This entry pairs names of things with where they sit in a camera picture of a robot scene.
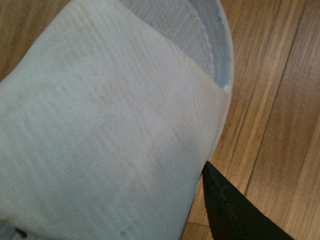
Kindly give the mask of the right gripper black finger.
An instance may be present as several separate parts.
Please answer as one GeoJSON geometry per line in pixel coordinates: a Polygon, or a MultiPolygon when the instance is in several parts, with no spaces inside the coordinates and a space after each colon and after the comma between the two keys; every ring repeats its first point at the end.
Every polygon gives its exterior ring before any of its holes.
{"type": "Polygon", "coordinates": [[[213,239],[292,239],[260,212],[209,161],[203,167],[202,182],[205,208],[213,239]]]}

